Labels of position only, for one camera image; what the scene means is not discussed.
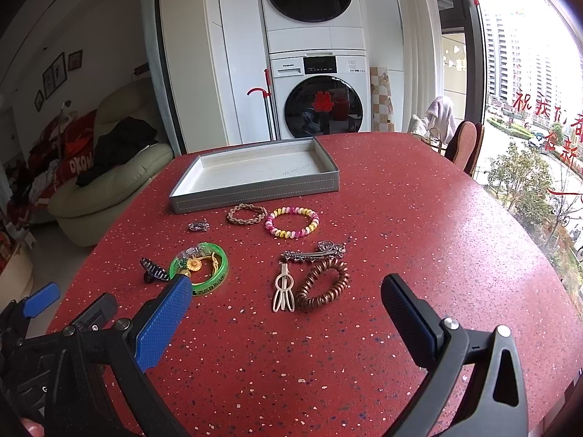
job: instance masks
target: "speckled tabletop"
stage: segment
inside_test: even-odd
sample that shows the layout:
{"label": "speckled tabletop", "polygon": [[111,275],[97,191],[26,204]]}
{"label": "speckled tabletop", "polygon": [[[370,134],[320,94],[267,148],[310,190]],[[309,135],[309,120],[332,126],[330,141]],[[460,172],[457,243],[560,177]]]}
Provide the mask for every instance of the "speckled tabletop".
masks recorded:
{"label": "speckled tabletop", "polygon": [[[407,134],[320,141],[340,168],[340,192],[260,204],[316,210],[321,223],[314,233],[276,239],[262,224],[227,223],[228,208],[174,215],[168,195],[195,157],[182,156],[97,245],[51,330],[62,329],[103,292],[117,297],[117,318],[131,317],[164,286],[145,285],[142,256],[168,265],[188,246],[217,243],[229,259],[226,282],[193,298],[171,346],[147,372],[188,432],[377,436],[424,376],[380,300],[383,277],[399,273],[441,316],[451,315],[466,328],[512,328],[535,426],[582,366],[583,349],[583,327],[539,249],[470,177]],[[203,218],[211,223],[208,232],[187,231],[187,223]],[[280,220],[292,228],[304,226],[305,218]],[[279,255],[285,249],[314,251],[324,239],[348,242],[351,287],[320,310],[274,314]],[[296,288],[306,270],[290,266]],[[436,428],[450,422],[469,375],[469,369],[462,371]],[[135,430],[119,404],[118,387],[107,381],[124,423]]]}

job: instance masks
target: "brown braided hair tie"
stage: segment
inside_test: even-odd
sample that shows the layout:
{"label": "brown braided hair tie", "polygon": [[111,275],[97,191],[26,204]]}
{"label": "brown braided hair tie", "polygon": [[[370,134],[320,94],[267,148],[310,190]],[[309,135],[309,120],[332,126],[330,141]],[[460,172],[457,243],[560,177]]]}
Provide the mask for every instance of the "brown braided hair tie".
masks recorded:
{"label": "brown braided hair tie", "polygon": [[[337,281],[324,294],[316,297],[308,297],[308,293],[318,279],[318,276],[328,269],[335,269],[338,271]],[[351,278],[351,275],[348,274],[347,271],[348,268],[346,267],[346,263],[343,263],[337,258],[327,258],[317,263],[311,268],[310,273],[308,273],[308,276],[305,278],[305,283],[296,293],[296,303],[298,307],[301,309],[314,309],[332,302],[334,299],[338,299],[338,296],[342,294],[342,291],[348,286],[348,280]]]}
{"label": "brown braided hair tie", "polygon": [[[257,212],[258,215],[256,217],[250,218],[249,220],[233,217],[232,215],[239,210],[251,210],[253,212]],[[261,222],[266,216],[267,210],[265,210],[263,207],[256,207],[253,204],[239,204],[237,207],[233,207],[228,211],[227,220],[235,225],[253,225],[255,223]]]}

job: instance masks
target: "dryer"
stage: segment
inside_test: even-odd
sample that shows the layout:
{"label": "dryer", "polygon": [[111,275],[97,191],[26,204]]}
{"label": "dryer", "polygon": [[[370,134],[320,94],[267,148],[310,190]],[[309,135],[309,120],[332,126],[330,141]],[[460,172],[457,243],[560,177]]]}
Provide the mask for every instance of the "dryer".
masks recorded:
{"label": "dryer", "polygon": [[359,0],[262,0],[269,53],[364,50]]}
{"label": "dryer", "polygon": [[370,131],[363,51],[271,61],[280,139]]}

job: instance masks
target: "metal bolt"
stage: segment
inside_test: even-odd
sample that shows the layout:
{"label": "metal bolt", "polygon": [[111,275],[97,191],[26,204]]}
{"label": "metal bolt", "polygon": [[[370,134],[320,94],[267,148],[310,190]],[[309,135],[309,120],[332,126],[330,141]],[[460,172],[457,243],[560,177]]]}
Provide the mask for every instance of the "metal bolt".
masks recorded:
{"label": "metal bolt", "polygon": [[117,330],[125,330],[129,327],[130,324],[130,320],[129,319],[119,319],[116,320],[116,323],[113,325]]}
{"label": "metal bolt", "polygon": [[443,325],[450,330],[457,330],[459,328],[459,322],[451,317],[443,319]]}
{"label": "metal bolt", "polygon": [[506,338],[508,338],[511,334],[510,328],[508,328],[506,325],[498,325],[496,330],[500,335]]}
{"label": "metal bolt", "polygon": [[63,335],[65,335],[65,337],[71,337],[71,335],[74,333],[75,333],[74,325],[68,325],[65,328],[63,328]]}

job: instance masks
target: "picture frame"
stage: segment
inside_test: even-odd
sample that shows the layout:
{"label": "picture frame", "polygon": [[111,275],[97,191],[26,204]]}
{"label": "picture frame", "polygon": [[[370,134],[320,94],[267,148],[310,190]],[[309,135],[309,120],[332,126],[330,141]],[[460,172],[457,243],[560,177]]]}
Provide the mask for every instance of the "picture frame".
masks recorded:
{"label": "picture frame", "polygon": [[45,99],[48,99],[55,91],[55,74],[52,71],[52,65],[43,72],[43,89]]}
{"label": "picture frame", "polygon": [[42,109],[43,103],[44,103],[43,93],[39,90],[37,92],[37,96],[34,97],[34,106],[37,109],[37,113],[40,112],[40,110]]}
{"label": "picture frame", "polygon": [[61,52],[51,64],[52,73],[55,74],[55,90],[67,80],[67,69],[65,65],[65,53]]}
{"label": "picture frame", "polygon": [[69,61],[67,64],[69,71],[81,68],[82,63],[83,63],[83,49],[69,54]]}

